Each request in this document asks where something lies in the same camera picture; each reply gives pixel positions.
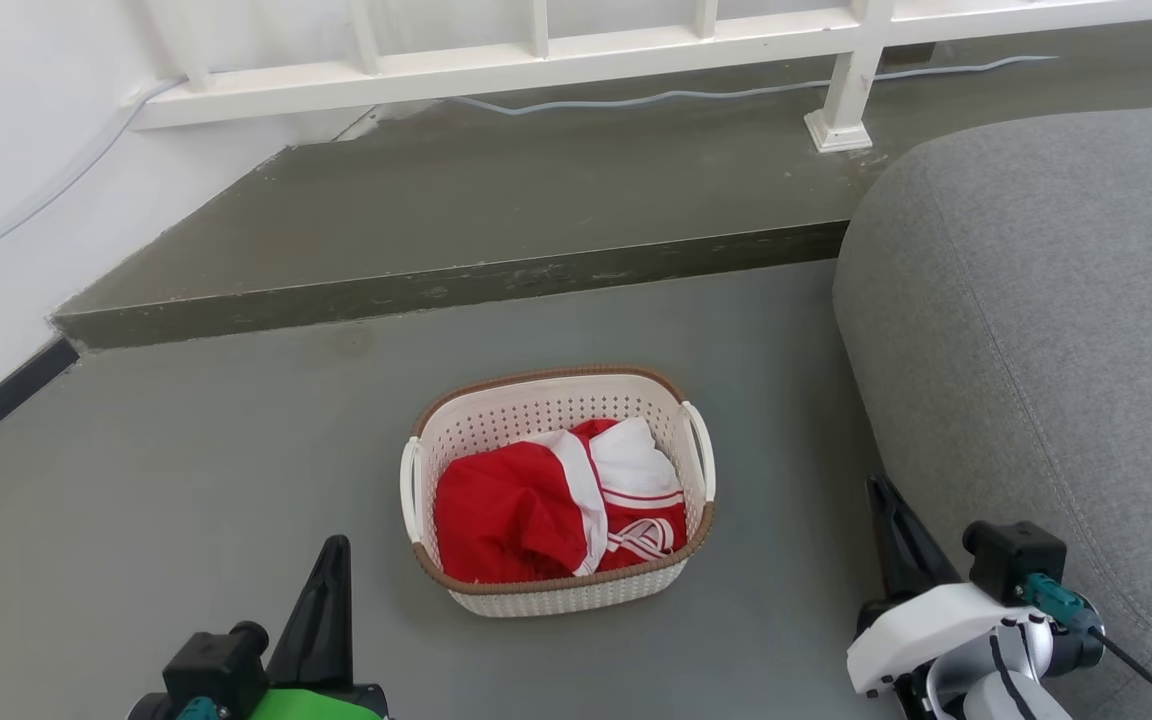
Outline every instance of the sofa cushion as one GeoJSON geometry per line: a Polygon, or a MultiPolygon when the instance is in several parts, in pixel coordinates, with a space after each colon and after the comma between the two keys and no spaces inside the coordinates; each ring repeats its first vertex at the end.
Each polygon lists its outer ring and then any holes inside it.
{"type": "MultiPolygon", "coordinates": [[[[911,151],[856,211],[835,306],[882,462],[956,564],[970,521],[1036,521],[1152,670],[1152,109],[911,151]]],[[[1049,687],[1152,717],[1114,657],[1049,687]]]]}

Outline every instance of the gray floor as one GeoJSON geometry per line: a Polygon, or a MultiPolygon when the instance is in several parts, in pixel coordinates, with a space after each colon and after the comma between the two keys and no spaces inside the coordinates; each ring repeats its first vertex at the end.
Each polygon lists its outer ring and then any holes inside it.
{"type": "Polygon", "coordinates": [[[851,694],[878,467],[833,263],[84,357],[0,425],[0,717],[122,717],[188,634],[274,632],[353,538],[356,674],[403,719],[896,717],[851,694]],[[705,414],[713,535],[662,594],[486,620],[420,573],[397,455],[444,389],[649,364],[705,414]]]}
{"type": "MultiPolygon", "coordinates": [[[[920,142],[1002,120],[1152,106],[1152,22],[946,41],[932,65],[1023,54],[1060,59],[876,83],[865,113],[874,146],[843,154],[818,154],[806,135],[803,115],[823,104],[821,90],[525,118],[444,103],[262,165],[60,314],[109,311],[126,325],[138,314],[115,310],[152,316],[273,288],[846,220],[881,169],[920,142]]],[[[740,90],[828,78],[831,68],[831,58],[810,58],[490,99],[740,90]]],[[[333,301],[285,305],[297,313],[333,301]]],[[[242,318],[260,300],[251,302],[225,312],[242,318]]]]}

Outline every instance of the concrete step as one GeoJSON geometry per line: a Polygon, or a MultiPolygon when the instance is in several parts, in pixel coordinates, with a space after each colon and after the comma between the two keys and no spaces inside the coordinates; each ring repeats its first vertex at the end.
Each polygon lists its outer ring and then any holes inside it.
{"type": "MultiPolygon", "coordinates": [[[[442,103],[357,141],[289,149],[61,306],[84,348],[516,300],[838,253],[893,159],[958,129],[1152,106],[1152,22],[948,41],[877,83],[876,145],[820,156],[821,90],[507,118],[442,103]]],[[[521,106],[827,78],[832,58],[488,96],[521,106]]]]}

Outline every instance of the white cable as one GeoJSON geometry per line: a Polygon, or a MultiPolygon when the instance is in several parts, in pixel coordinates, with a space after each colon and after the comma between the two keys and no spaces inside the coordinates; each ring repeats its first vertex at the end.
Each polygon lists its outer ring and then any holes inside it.
{"type": "Polygon", "coordinates": [[[10,232],[14,232],[14,229],[17,229],[21,225],[29,222],[29,220],[38,213],[41,213],[47,205],[51,205],[52,202],[58,199],[58,197],[65,195],[65,191],[68,191],[70,187],[74,187],[74,183],[78,182],[83,176],[86,176],[88,170],[96,167],[96,164],[105,157],[106,152],[109,152],[109,147],[114,147],[114,143],[118,142],[118,138],[123,137],[123,132],[127,131],[128,126],[131,126],[132,120],[136,119],[136,114],[141,113],[141,108],[143,108],[147,101],[154,99],[154,97],[159,94],[164,94],[164,92],[172,90],[174,86],[180,85],[180,83],[184,82],[184,79],[185,78],[183,77],[169,79],[161,83],[161,85],[157,88],[152,88],[152,90],[147,91],[136,103],[134,103],[122,123],[116,123],[115,115],[115,123],[109,123],[109,127],[115,127],[114,131],[106,132],[105,141],[93,142],[91,146],[88,146],[88,151],[84,152],[83,156],[78,156],[78,158],[71,160],[69,165],[67,165],[67,168],[78,168],[77,172],[69,174],[61,172],[54,183],[51,183],[52,190],[44,190],[37,194],[37,196],[40,196],[40,199],[23,202],[17,210],[6,215],[3,220],[0,220],[0,240],[3,240],[3,237],[8,236],[10,232]]]}
{"type": "MultiPolygon", "coordinates": [[[[952,68],[920,68],[916,70],[901,70],[900,73],[884,73],[874,76],[876,81],[884,79],[901,79],[909,77],[919,76],[945,76],[945,74],[956,74],[956,73],[986,73],[995,68],[1005,67],[1005,65],[1011,63],[1029,63],[1029,61],[1034,60],[1055,60],[1055,55],[1017,55],[1015,58],[1007,58],[1002,60],[993,61],[988,65],[955,65],[952,68]]],[[[228,73],[233,68],[218,69],[215,73],[228,73]]],[[[93,143],[93,145],[84,152],[84,154],[78,156],[74,159],[67,167],[77,168],[73,173],[61,173],[56,179],[56,182],[52,187],[52,190],[39,191],[37,195],[40,197],[38,200],[23,202],[22,206],[14,213],[6,217],[0,222],[0,240],[8,236],[9,233],[17,229],[21,225],[29,222],[38,213],[41,213],[48,205],[52,204],[58,197],[65,195],[74,183],[77,183],[79,179],[86,176],[88,170],[91,170],[101,158],[105,157],[106,152],[109,152],[111,147],[114,147],[114,143],[118,142],[119,137],[127,132],[127,128],[131,127],[132,120],[136,115],[141,113],[142,108],[145,108],[145,104],[152,99],[156,99],[159,94],[172,90],[174,86],[183,83],[185,78],[180,77],[161,83],[157,88],[147,91],[143,94],[131,108],[127,112],[127,118],[122,120],[122,123],[115,122],[109,123],[109,127],[116,127],[114,132],[109,132],[106,141],[100,141],[93,143]]],[[[539,113],[541,109],[562,109],[562,108],[585,108],[585,109],[614,109],[614,108],[636,108],[636,106],[649,105],[650,103],[658,103],[660,100],[666,100],[668,97],[699,97],[699,99],[705,100],[733,100],[737,97],[755,97],[757,94],[773,94],[773,92],[786,92],[790,90],[803,90],[803,88],[826,88],[829,84],[827,79],[814,79],[809,82],[794,83],[794,85],[780,85],[775,88],[755,88],[755,90],[741,90],[736,92],[699,92],[692,90],[672,90],[668,92],[662,92],[661,94],[653,94],[650,97],[637,97],[634,100],[611,100],[611,101],[590,101],[590,100],[563,100],[561,103],[543,103],[540,105],[530,105],[526,108],[502,108],[502,106],[493,105],[482,100],[475,100],[472,97],[448,97],[448,100],[456,103],[463,103],[464,105],[472,105],[475,108],[492,109],[493,113],[500,113],[505,115],[526,115],[530,113],[539,113]]]]}
{"type": "MultiPolygon", "coordinates": [[[[988,65],[955,65],[952,68],[919,68],[916,70],[901,70],[900,73],[882,73],[874,76],[876,81],[882,79],[902,79],[908,77],[919,77],[919,76],[947,76],[947,74],[955,73],[986,73],[987,70],[1005,67],[1005,65],[1011,63],[1030,63],[1034,60],[1056,60],[1055,55],[1017,55],[1015,58],[1007,58],[1002,60],[993,61],[988,65]]],[[[757,94],[773,94],[773,92],[786,92],[790,90],[805,90],[805,88],[827,88],[829,82],[827,79],[813,79],[809,82],[796,82],[794,85],[776,85],[773,88],[755,88],[755,90],[740,90],[735,92],[700,92],[695,90],[672,90],[668,92],[662,92],[661,94],[653,94],[650,97],[635,97],[631,100],[562,100],[558,103],[541,103],[540,105],[529,105],[525,108],[502,108],[500,105],[493,105],[482,100],[475,100],[472,97],[448,97],[448,100],[456,103],[462,103],[464,105],[471,105],[475,108],[480,109],[492,109],[493,113],[500,113],[502,115],[526,115],[531,113],[540,113],[544,109],[615,109],[615,108],[637,108],[641,105],[649,105],[652,103],[659,103],[660,100],[667,100],[669,97],[699,97],[703,100],[735,100],[737,97],[755,97],[757,94]]]]}

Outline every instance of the laundry basket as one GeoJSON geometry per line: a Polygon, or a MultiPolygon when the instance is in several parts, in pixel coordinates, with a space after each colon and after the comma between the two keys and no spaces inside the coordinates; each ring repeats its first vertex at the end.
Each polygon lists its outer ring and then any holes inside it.
{"type": "Polygon", "coordinates": [[[488,617],[556,615],[664,591],[705,543],[714,510],[714,455],[705,420],[673,382],[631,366],[511,376],[440,397],[416,425],[399,475],[403,521],[422,568],[467,609],[488,617]],[[687,545],[667,558],[585,577],[465,583],[444,573],[434,529],[438,479],[453,460],[594,418],[643,418],[684,490],[687,545]]]}

